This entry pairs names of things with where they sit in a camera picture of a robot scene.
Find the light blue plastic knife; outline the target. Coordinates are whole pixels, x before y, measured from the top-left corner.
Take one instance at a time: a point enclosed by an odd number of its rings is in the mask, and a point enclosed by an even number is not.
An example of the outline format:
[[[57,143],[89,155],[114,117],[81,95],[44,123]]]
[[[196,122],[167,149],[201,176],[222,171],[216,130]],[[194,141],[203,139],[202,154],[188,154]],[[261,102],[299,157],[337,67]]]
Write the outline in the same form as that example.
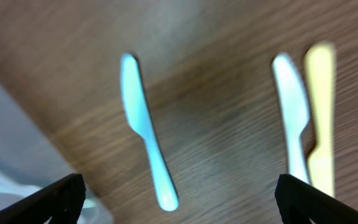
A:
[[[179,206],[177,191],[155,134],[139,63],[130,53],[121,57],[120,87],[127,122],[144,140],[157,202],[162,210],[172,212]]]

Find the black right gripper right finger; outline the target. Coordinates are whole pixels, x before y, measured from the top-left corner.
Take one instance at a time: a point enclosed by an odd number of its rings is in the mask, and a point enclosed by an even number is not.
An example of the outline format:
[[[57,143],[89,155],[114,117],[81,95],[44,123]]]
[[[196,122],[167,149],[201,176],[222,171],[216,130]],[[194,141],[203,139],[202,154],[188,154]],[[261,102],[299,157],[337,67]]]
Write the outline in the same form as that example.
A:
[[[279,175],[276,203],[284,224],[358,224],[358,211],[290,175]]]

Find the white plastic knife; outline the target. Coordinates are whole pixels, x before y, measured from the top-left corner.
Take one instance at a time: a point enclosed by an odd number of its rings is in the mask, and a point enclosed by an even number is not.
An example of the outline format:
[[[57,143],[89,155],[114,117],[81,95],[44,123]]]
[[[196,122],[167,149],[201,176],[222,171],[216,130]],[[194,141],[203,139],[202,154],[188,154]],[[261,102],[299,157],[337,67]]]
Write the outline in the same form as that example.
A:
[[[288,172],[309,184],[301,143],[301,135],[310,120],[307,94],[301,75],[286,52],[279,53],[272,62],[272,70],[278,91],[287,145]]]

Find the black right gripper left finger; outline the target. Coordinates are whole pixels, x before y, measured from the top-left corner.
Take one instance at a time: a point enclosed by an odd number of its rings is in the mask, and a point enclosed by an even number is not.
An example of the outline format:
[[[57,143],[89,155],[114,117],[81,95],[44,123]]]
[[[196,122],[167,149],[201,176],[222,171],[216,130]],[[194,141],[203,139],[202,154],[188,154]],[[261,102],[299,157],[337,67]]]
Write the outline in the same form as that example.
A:
[[[76,224],[86,199],[81,174],[70,174],[38,192],[0,210],[0,224]]]

